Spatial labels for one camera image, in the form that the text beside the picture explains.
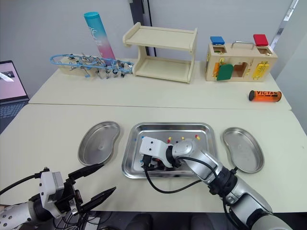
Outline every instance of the stainless steel tray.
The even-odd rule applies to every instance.
[[[172,137],[171,144],[181,141],[181,137],[195,138],[201,150],[206,150],[216,157],[216,146],[212,128],[205,123],[139,123],[130,131],[126,146],[124,159],[121,165],[123,173],[129,178],[146,178],[144,169],[141,168],[142,155],[139,153],[142,137],[147,136],[167,142]],[[193,177],[186,164],[179,168],[172,168],[163,171],[149,172],[152,178],[155,177]]]
[[[119,135],[119,126],[113,121],[105,121],[93,126],[83,137],[78,151],[78,159],[84,165],[104,163],[113,152],[114,141]]]
[[[228,128],[223,133],[231,162],[243,172],[256,173],[264,165],[264,156],[256,139],[244,129]]]

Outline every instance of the table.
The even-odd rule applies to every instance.
[[[58,69],[29,103],[291,110],[285,97],[278,103],[248,100],[251,90],[280,91],[271,74],[265,82],[206,81],[204,65],[195,62],[190,84],[130,74],[101,80],[65,75]]]
[[[204,122],[215,133],[218,159],[231,168],[221,134],[228,127],[241,127],[260,144],[265,158],[256,174],[238,172],[269,202],[274,212],[306,211],[306,200],[296,195],[307,190],[304,183],[307,137],[291,111],[238,109],[146,108],[128,106],[84,106],[28,104],[0,137],[0,188],[39,172],[44,166],[67,174],[82,167],[77,159],[79,144],[93,125],[112,120],[120,135],[114,155],[99,171],[77,180],[84,202],[103,190],[116,191],[96,210],[223,212],[222,202],[205,184],[197,184],[177,194],[161,194],[146,179],[129,179],[121,163],[131,128],[140,122]],[[196,179],[161,178],[153,182],[161,189],[173,190]],[[38,180],[25,182],[0,196],[0,203],[15,204],[38,192]]]

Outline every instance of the yellow lock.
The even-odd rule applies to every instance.
[[[262,78],[269,66],[270,65],[267,61],[262,61],[259,63],[256,67],[256,70],[254,71],[253,79],[258,80],[259,78]]]

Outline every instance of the wooden toy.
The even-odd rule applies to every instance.
[[[178,30],[142,26],[136,23],[124,36],[124,45],[137,45],[139,57],[132,69],[134,76],[160,78],[189,83],[194,67],[197,29]],[[152,57],[146,55],[145,47],[188,51],[191,61]]]
[[[254,34],[255,43],[225,44],[210,37],[205,75],[207,81],[264,81],[277,60],[264,34]]]

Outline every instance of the small block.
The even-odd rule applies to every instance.
[[[267,46],[269,44],[265,34],[254,34],[254,40],[256,46]]]
[[[211,36],[210,40],[212,42],[212,45],[224,45],[225,41],[221,36]]]

